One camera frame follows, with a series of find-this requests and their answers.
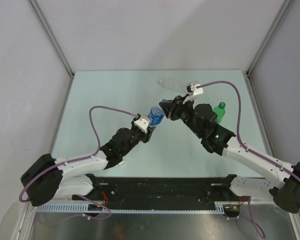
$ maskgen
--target table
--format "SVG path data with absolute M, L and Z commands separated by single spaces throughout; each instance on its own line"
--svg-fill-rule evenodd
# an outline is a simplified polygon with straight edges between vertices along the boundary
M 243 74 L 239 70 L 160 70 L 160 71 L 79 71 L 75 74 L 59 127 L 52 156 L 65 158 L 96 150 L 97 140 L 89 121 L 89 109 L 103 105 L 147 115 L 161 99 L 172 100 L 178 93 L 157 84 L 163 78 L 179 83 L 217 80 L 234 83 L 242 98 L 240 133 L 244 141 L 265 151 Z M 203 89 L 195 104 L 215 107 L 226 103 L 221 125 L 236 132 L 238 98 L 227 84 Z M 132 117 L 105 109 L 96 109 L 93 121 L 101 139 L 108 142 L 119 128 L 130 128 Z M 139 143 L 125 158 L 125 166 L 93 172 L 107 177 L 225 177 L 237 174 L 260 177 L 232 159 L 208 153 L 200 140 L 181 122 L 164 119 L 150 142 Z
M 75 74 L 65 111 L 58 130 L 52 155 L 66 158 L 93 152 L 97 140 L 89 121 L 89 109 L 104 105 L 147 115 L 161 99 L 173 99 L 176 92 L 164 89 L 157 80 L 179 83 L 199 81 L 205 84 L 226 80 L 234 83 L 242 98 L 241 137 L 245 142 L 265 151 L 245 80 L 238 70 L 171 70 L 171 71 L 80 71 Z M 221 125 L 236 131 L 238 99 L 228 85 L 204 88 L 196 103 L 212 107 L 226 103 Z M 104 144 L 122 127 L 130 128 L 128 115 L 98 109 L 93 120 L 101 143 Z M 244 165 L 217 154 L 207 153 L 200 140 L 181 122 L 164 119 L 154 131 L 151 141 L 140 143 L 125 158 L 125 166 L 96 171 L 100 177 L 225 177 L 237 174 L 259 177 Z M 294 229 L 287 212 L 264 202 L 252 205 L 257 222 L 267 239 L 295 240 Z M 241 208 L 249 216 L 248 206 Z M 55 222 L 69 213 L 44 213 L 43 220 Z M 254 226 L 245 220 L 228 221 L 218 214 L 114 214 L 111 218 L 87 221 L 77 217 L 49 227 L 34 221 L 29 239 L 160 239 L 160 240 L 258 240 Z

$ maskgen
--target bottle cap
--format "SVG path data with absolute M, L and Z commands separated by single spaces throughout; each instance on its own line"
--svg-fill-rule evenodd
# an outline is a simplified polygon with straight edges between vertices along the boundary
M 218 107 L 219 107 L 220 109 L 225 109 L 226 104 L 222 101 L 222 102 L 219 103 Z

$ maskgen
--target clear plastic bottle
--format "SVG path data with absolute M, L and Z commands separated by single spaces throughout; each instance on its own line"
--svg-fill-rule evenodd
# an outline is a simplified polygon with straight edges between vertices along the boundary
M 226 107 L 226 104 L 222 101 L 222 102 L 219 103 L 218 106 L 216 106 L 213 109 L 213 111 L 217 114 L 217 118 L 216 118 L 216 123 L 217 124 L 221 123 L 222 118 L 226 114 L 225 107 Z
M 180 84 L 176 83 L 174 81 L 170 81 L 167 79 L 160 78 L 158 81 L 156 81 L 159 85 L 164 87 L 165 89 L 180 93 L 180 94 L 187 94 L 187 85 L 186 84 Z
M 148 114 L 148 118 L 151 119 L 150 126 L 156 126 L 159 123 L 161 123 L 161 121 L 164 118 L 164 116 L 165 116 L 165 112 L 163 111 L 163 109 L 159 105 L 153 106 L 150 109 L 150 112 Z

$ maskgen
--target blue bottle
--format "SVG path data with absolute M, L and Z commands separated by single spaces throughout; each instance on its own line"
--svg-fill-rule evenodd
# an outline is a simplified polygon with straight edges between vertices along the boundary
M 162 110 L 162 108 L 158 106 L 153 106 L 148 114 L 148 118 L 151 119 L 150 126 L 156 126 L 159 123 L 161 123 L 162 119 L 165 116 L 165 112 Z

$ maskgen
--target white wall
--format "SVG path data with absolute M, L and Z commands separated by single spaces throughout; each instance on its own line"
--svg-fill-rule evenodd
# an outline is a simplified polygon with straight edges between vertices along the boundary
M 300 0 L 252 73 L 278 158 L 300 162 Z
M 27 1 L 1 0 L 0 222 L 49 150 L 69 81 Z
M 75 71 L 246 70 L 284 0 L 38 0 Z

